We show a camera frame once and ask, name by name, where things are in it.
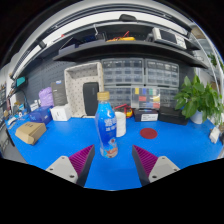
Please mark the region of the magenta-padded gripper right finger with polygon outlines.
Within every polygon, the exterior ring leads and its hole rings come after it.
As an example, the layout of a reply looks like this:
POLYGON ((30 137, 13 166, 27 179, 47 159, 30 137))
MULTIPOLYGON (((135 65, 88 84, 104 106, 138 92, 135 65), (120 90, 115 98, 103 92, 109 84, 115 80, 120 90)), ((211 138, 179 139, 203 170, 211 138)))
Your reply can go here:
POLYGON ((157 157, 136 145, 132 146, 132 156, 142 186, 179 171, 179 168, 166 156, 157 157))

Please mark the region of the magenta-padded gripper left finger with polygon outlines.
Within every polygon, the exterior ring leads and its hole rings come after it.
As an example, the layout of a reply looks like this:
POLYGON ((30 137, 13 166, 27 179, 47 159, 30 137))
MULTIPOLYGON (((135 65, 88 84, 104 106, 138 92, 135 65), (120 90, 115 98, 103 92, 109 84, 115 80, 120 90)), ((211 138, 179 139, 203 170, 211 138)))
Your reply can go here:
POLYGON ((69 157, 60 156, 47 168, 47 171, 74 184, 84 186, 94 156, 95 146, 90 145, 69 157))

